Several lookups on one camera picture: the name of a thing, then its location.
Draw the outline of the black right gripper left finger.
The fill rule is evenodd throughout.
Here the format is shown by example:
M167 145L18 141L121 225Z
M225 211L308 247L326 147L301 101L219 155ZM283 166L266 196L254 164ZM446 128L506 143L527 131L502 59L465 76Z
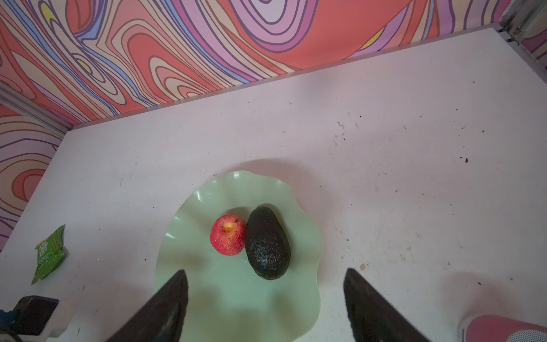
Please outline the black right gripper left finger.
M179 341L187 312L188 280L179 270L109 341Z

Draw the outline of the red fake apple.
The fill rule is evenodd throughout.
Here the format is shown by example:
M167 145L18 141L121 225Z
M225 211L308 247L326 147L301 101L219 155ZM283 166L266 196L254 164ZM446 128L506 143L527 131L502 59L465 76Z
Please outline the red fake apple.
M246 222L237 215L223 215L212 226L210 243L224 256L238 255L245 247Z

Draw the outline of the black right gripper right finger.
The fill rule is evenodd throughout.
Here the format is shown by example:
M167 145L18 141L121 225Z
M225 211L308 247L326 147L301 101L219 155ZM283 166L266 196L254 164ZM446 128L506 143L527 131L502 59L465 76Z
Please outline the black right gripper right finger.
M355 269L347 270L343 291L356 341L428 340Z

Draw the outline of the dark fake avocado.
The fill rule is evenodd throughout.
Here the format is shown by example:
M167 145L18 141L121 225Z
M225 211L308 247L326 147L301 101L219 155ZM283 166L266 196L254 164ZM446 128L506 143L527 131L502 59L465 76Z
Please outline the dark fake avocado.
M250 214L245 249L249 264L262 279L279 279L287 272L291 261L289 239L269 207L259 206Z

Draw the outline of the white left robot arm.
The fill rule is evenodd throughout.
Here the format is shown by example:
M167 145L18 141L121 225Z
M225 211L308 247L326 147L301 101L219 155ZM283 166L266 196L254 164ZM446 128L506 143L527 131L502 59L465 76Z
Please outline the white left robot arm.
M1 341L48 341L68 328L75 306L65 299L25 296L8 311L1 310Z

